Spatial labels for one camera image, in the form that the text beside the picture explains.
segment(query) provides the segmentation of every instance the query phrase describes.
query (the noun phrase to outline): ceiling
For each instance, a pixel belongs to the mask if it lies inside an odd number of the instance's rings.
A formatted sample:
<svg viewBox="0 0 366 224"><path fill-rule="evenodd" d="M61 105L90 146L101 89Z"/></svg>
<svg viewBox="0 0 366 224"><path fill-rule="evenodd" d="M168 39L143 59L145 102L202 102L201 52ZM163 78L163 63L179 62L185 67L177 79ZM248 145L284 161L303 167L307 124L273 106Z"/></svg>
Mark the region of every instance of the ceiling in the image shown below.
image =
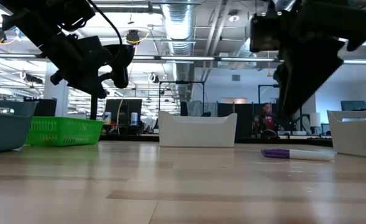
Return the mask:
<svg viewBox="0 0 366 224"><path fill-rule="evenodd" d="M214 14L214 8L218 1L204 0L200 1L200 4L196 4L194 7L194 50L193 55L204 55L206 48L206 41L209 35L209 27L214 19L217 19ZM106 1L107 4L118 5L124 3L125 6L133 4L126 4L126 1ZM221 23L223 6L221 13L218 17L218 27ZM240 49L242 44L247 40L249 33L249 17L255 11L263 11L264 5L262 1L258 1L257 10L255 9L255 1L232 1L230 10L237 10L237 15L240 19L236 22L231 22L229 19L225 20L224 28L221 32L221 38L215 50L215 55L220 53L233 54ZM1 14L5 14L0 9L0 26L1 26ZM144 39L138 46L137 55L168 55L168 44L164 42L167 39L167 33L164 26L164 18L160 14L146 14L146 13L106 13L108 18L119 29L122 36L125 36L129 30L135 29L139 31L141 39ZM74 32L78 37L89 37L98 35L103 45L117 44L118 39L114 30L110 25L97 13L94 18L88 21L87 25ZM24 35L21 38L16 38L15 32L9 30L6 32L7 41L11 42L7 45L0 45L0 53L27 53L27 54L39 54L40 50ZM267 53L263 52L258 57L275 57L275 52ZM347 53L345 50L340 52L340 56L346 59L365 59L366 58L366 46L359 48L355 52ZM36 76L44 81L47 61L45 60L11 60L0 58L0 85L8 86L27 86L31 85L21 78L22 71ZM248 84L267 84L275 83L275 81L268 77L268 73L273 73L273 69L268 71L269 64L258 64L258 67L262 68L261 71L253 69L253 67L246 67L248 69L231 70L228 68L218 68L216 65L209 73L206 85L225 86L225 85L248 85ZM105 73L110 71L110 67L102 67L99 73ZM130 72L130 84L129 88L136 88L138 90L109 90L109 97L141 97L147 99L148 97L154 98L158 96L158 84L149 81L149 75L158 75L160 80L170 80L173 77L173 66L171 63L132 63L128 67ZM203 69L195 68L195 79L200 80L202 77ZM232 83L231 75L241 75L241 82ZM103 82L105 88L114 87L110 81ZM173 103L164 103L161 107L168 108L170 111L178 111L178 100L174 99L175 92L172 91L173 85L169 86L170 91L165 91L164 99L170 99ZM37 85L37 88L25 89L25 88L5 88L0 90L0 97L13 97L19 98L23 95L41 97L43 95L43 85ZM89 95L82 91L70 89L70 111L89 111ZM103 113L104 101L99 103L99 114ZM144 105L144 114L155 114L157 108L155 103L149 103Z"/></svg>

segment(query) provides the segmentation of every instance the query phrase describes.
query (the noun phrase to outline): green basket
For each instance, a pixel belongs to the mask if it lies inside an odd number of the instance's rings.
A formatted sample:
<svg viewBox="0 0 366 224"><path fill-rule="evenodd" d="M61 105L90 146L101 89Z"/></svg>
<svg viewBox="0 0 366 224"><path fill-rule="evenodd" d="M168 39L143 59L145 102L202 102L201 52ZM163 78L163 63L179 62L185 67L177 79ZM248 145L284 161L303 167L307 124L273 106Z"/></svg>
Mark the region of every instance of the green basket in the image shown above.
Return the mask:
<svg viewBox="0 0 366 224"><path fill-rule="evenodd" d="M96 144L102 128L102 121L76 118L33 117L25 143L32 146Z"/></svg>

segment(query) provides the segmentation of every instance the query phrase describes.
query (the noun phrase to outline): table surface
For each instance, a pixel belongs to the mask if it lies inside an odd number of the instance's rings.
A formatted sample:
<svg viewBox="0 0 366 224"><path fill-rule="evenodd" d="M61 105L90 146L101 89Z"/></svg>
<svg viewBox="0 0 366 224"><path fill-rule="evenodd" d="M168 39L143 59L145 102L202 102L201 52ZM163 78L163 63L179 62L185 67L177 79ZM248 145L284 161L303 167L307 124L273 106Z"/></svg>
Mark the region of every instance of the table surface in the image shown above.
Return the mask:
<svg viewBox="0 0 366 224"><path fill-rule="evenodd" d="M278 146L103 141L0 153L0 224L366 223L366 158L267 159L265 147Z"/></svg>

